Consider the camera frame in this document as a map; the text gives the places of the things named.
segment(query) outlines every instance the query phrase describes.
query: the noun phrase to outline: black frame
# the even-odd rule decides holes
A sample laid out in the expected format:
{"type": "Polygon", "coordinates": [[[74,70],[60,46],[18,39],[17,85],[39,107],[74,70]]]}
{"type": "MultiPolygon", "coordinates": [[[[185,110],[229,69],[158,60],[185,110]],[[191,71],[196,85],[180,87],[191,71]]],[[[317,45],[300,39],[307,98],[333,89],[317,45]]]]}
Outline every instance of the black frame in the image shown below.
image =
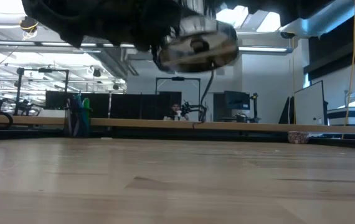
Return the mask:
{"type": "Polygon", "coordinates": [[[158,95],[158,81],[159,80],[172,80],[175,82],[181,82],[186,80],[197,80],[198,81],[198,105],[201,104],[201,79],[200,78],[183,78],[183,77],[172,77],[172,78],[155,78],[155,95],[158,95]]]}
{"type": "Polygon", "coordinates": [[[45,72],[65,72],[64,93],[67,92],[70,70],[68,70],[68,69],[53,69],[53,68],[33,69],[33,68],[19,67],[19,68],[17,68],[18,81],[17,81],[17,96],[16,96],[16,107],[14,108],[14,116],[18,115],[18,104],[20,103],[22,76],[24,75],[25,71],[38,71],[38,72],[43,72],[43,73],[45,73],[45,72]]]}
{"type": "MultiPolygon", "coordinates": [[[[306,87],[306,88],[303,88],[302,90],[305,90],[305,89],[307,89],[307,88],[309,88],[309,87],[311,87],[311,86],[313,86],[313,85],[315,85],[315,84],[318,84],[318,83],[321,83],[321,94],[323,95],[323,116],[324,116],[324,125],[328,125],[328,118],[327,118],[327,106],[326,106],[326,100],[324,99],[324,84],[323,84],[323,81],[321,80],[321,81],[318,81],[318,82],[316,82],[316,83],[311,83],[311,85],[310,86],[308,86],[308,87],[306,87]]],[[[299,93],[300,91],[302,91],[302,90],[298,90],[298,91],[296,91],[296,92],[294,92],[294,105],[295,105],[295,100],[296,100],[296,98],[295,98],[295,93],[299,93]]]]}

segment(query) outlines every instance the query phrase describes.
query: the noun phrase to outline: person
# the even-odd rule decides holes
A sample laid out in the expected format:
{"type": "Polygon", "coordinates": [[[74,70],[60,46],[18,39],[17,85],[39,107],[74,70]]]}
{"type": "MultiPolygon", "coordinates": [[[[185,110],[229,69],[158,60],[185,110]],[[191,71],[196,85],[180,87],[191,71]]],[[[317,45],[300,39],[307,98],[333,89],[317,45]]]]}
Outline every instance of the person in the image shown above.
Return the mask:
{"type": "Polygon", "coordinates": [[[164,116],[164,121],[189,121],[188,114],[181,114],[180,104],[174,103],[169,112],[164,116]]]}

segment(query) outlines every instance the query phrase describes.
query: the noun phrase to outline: whiteboard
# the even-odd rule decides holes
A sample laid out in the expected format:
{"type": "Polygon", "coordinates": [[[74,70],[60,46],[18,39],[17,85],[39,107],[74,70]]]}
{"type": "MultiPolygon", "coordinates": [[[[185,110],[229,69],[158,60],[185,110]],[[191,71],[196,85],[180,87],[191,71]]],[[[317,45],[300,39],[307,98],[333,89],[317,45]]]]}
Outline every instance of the whiteboard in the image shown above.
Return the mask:
{"type": "Polygon", "coordinates": [[[294,94],[295,118],[297,124],[325,125],[323,81],[315,83],[294,94]]]}

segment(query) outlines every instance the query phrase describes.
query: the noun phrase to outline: wooden board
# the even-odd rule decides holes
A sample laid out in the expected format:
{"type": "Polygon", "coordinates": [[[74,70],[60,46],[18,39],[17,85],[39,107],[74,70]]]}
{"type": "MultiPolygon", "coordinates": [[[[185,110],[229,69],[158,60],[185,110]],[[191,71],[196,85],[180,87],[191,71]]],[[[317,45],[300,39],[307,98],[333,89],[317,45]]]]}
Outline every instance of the wooden board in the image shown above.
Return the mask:
{"type": "MultiPolygon", "coordinates": [[[[40,118],[27,116],[14,116],[14,124],[39,124],[39,125],[64,125],[64,118],[40,118]]],[[[0,116],[0,123],[6,123],[7,119],[0,116]]],[[[137,127],[137,128],[178,128],[192,129],[193,122],[185,121],[156,121],[135,119],[105,119],[93,118],[92,126],[137,127]]],[[[207,122],[194,125],[195,129],[237,130],[237,131],[305,131],[312,133],[344,133],[355,134],[355,126],[315,126],[315,125],[291,125],[291,124],[246,124],[246,123],[222,123],[207,122]]]]}
{"type": "Polygon", "coordinates": [[[0,223],[354,224],[355,149],[0,141],[0,223]]]}

